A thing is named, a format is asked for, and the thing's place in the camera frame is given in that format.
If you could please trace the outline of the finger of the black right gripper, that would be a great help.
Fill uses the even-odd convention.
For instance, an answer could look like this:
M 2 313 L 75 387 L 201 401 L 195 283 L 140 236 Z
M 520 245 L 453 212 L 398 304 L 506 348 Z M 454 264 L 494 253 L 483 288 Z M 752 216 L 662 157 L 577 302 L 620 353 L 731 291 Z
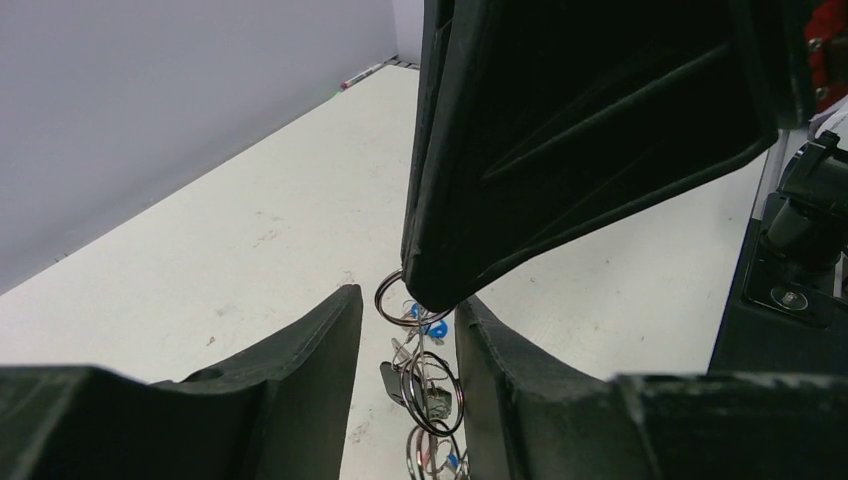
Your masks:
M 814 113 L 811 1 L 428 1 L 402 279 L 433 312 Z

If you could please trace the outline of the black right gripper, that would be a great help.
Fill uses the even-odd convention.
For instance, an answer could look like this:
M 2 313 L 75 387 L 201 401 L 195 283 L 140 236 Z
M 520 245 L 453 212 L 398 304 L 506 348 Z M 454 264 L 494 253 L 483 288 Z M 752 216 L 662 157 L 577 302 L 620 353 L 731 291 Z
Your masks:
M 847 1 L 813 1 L 804 34 L 816 102 L 822 113 L 847 95 Z

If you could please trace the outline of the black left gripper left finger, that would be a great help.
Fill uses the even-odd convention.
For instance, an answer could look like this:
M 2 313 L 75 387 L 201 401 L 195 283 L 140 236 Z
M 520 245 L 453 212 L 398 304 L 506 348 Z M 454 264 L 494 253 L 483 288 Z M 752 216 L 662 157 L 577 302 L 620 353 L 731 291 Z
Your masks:
M 301 319 L 180 382 L 94 366 L 1 370 L 5 479 L 336 479 L 363 300 Z

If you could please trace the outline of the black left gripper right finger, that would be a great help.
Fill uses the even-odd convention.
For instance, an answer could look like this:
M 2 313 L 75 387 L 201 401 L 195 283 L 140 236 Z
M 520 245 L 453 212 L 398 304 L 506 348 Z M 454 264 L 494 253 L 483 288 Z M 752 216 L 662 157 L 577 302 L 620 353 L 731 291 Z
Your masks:
M 732 372 L 602 380 L 455 311 L 474 479 L 843 479 L 847 382 Z

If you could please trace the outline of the metal carabiner keyring with keys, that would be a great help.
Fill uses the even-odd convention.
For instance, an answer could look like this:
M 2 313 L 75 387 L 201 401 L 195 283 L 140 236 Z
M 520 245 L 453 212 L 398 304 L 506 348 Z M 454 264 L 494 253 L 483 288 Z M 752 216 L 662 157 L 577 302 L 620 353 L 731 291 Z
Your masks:
M 402 316 L 406 334 L 391 340 L 392 357 L 379 365 L 390 400 L 406 410 L 414 426 L 404 443 L 412 479 L 468 479 L 467 451 L 458 440 L 465 398 L 449 362 L 428 349 L 419 322 Z

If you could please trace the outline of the blue key tag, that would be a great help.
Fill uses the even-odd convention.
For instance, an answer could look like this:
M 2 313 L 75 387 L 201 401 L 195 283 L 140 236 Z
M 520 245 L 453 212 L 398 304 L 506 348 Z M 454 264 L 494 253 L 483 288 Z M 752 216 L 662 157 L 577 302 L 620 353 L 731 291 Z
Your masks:
M 426 320 L 430 312 L 413 302 L 408 313 L 413 320 L 419 322 L 420 333 L 430 339 L 435 345 L 442 346 L 449 333 L 449 325 L 444 319 Z

